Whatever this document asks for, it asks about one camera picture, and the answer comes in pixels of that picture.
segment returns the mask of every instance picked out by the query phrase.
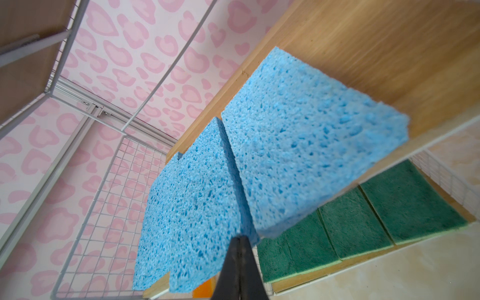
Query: orange object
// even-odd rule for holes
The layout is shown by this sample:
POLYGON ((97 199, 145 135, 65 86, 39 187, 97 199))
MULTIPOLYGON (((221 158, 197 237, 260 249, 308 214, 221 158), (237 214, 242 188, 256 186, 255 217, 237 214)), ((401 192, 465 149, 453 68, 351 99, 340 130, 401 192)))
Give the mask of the orange object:
POLYGON ((210 278, 209 280, 202 283, 199 287, 193 290, 193 298, 210 298, 213 295, 215 290, 216 279, 215 277, 210 278))

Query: blue sponge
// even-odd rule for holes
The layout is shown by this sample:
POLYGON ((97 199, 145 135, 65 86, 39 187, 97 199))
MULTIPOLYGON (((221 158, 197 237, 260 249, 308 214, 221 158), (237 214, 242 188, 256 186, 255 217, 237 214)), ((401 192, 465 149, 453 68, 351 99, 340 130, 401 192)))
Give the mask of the blue sponge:
POLYGON ((275 238, 408 139, 408 117, 274 48, 222 113, 257 232, 275 238))
POLYGON ((225 129, 214 118, 150 189, 134 289, 170 271, 170 292, 192 291, 221 270, 238 235, 259 241, 225 129))

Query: sponge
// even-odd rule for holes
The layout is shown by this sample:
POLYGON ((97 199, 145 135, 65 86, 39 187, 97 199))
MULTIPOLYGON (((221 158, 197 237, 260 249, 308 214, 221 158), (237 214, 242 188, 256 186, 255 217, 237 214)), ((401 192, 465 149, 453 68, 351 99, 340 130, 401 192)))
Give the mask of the sponge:
POLYGON ((150 189, 134 289, 170 271, 170 292, 191 292, 221 270, 238 235, 259 241, 222 121, 214 118, 150 189))
POLYGON ((408 117, 274 48, 222 112, 257 232, 274 238, 408 139, 408 117))
POLYGON ((341 262, 333 250, 317 211, 275 239, 257 246, 264 282, 275 282, 341 262))
POLYGON ((360 186, 395 244, 425 239, 467 225, 409 160, 360 186))
POLYGON ((361 191, 355 188, 319 208, 340 259, 393 247, 361 191))

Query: green scouring pad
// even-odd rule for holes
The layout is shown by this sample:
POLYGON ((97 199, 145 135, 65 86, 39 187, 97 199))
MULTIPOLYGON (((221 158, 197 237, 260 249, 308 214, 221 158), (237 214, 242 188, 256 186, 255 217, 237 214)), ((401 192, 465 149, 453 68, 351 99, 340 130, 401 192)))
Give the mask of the green scouring pad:
POLYGON ((409 161, 360 185, 395 244, 467 225, 409 161))
POLYGON ((257 246, 264 282, 275 282, 340 263, 318 212, 308 215, 275 239, 257 246))
POLYGON ((393 247, 382 224, 358 188, 323 205, 319 210, 340 259, 393 247))

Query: black pointed object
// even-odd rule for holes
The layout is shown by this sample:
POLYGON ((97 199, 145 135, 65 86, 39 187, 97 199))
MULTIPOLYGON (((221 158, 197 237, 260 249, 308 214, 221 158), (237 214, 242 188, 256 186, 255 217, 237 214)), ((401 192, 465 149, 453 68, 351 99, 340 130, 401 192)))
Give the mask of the black pointed object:
POLYGON ((211 300, 268 300, 246 236, 230 240, 211 300))

